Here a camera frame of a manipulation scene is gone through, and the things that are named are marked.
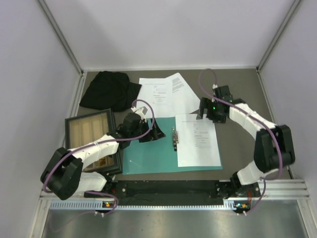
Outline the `white printed paper sheet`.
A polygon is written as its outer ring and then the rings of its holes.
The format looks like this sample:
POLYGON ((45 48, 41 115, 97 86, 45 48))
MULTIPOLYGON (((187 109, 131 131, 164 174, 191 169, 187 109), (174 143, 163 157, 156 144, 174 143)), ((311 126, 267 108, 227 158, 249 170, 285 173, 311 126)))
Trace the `white printed paper sheet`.
POLYGON ((200 99, 180 73, 166 78, 172 88, 172 115, 190 114, 198 110, 200 99))
POLYGON ((175 121, 178 133, 178 166, 221 170, 214 123, 207 118, 196 119, 194 114, 177 115, 175 121))

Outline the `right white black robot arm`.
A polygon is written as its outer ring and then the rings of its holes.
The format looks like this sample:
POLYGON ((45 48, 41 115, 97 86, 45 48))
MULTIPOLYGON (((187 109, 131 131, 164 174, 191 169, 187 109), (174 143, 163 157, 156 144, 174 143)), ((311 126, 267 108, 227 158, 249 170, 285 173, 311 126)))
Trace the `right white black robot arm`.
POLYGON ((227 85, 213 85, 212 91, 211 99, 201 99, 197 119, 206 117, 214 123, 225 123, 230 119, 255 140, 253 160, 230 179, 232 192, 243 196, 249 191, 250 184, 295 162, 291 129, 264 119, 245 101, 234 99, 227 85))

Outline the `teal plastic file folder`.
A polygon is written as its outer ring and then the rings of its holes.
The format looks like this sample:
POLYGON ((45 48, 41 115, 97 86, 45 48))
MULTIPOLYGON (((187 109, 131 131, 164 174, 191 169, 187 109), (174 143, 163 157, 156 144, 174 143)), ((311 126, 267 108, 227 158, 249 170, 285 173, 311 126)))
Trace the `teal plastic file folder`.
POLYGON ((176 128, 175 117, 157 118, 156 121, 166 136, 145 143, 132 141, 123 152, 124 175, 215 170, 208 167, 179 167, 177 152, 172 143, 172 127, 176 128))

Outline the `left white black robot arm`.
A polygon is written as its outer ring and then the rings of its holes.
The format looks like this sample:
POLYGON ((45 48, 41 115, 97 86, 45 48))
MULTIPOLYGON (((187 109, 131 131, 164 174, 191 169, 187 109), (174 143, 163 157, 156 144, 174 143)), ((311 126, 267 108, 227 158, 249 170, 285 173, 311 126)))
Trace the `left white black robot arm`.
POLYGON ((94 142, 69 150, 58 148, 41 175, 43 190, 54 193, 60 200, 89 191, 108 196, 112 192, 112 184, 106 177, 98 172, 85 172, 84 169, 128 147, 132 140, 143 143, 164 137, 155 119, 147 121, 140 110, 129 113, 118 128, 94 142))

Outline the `metal folder clip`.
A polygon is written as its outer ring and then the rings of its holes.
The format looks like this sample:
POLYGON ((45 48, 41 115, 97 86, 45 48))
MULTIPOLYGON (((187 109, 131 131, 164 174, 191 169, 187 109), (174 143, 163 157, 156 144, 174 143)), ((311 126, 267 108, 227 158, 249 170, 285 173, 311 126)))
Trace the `metal folder clip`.
POLYGON ((178 132, 175 127, 172 127, 172 143, 174 151, 177 152, 177 144, 179 143, 179 139, 178 132))

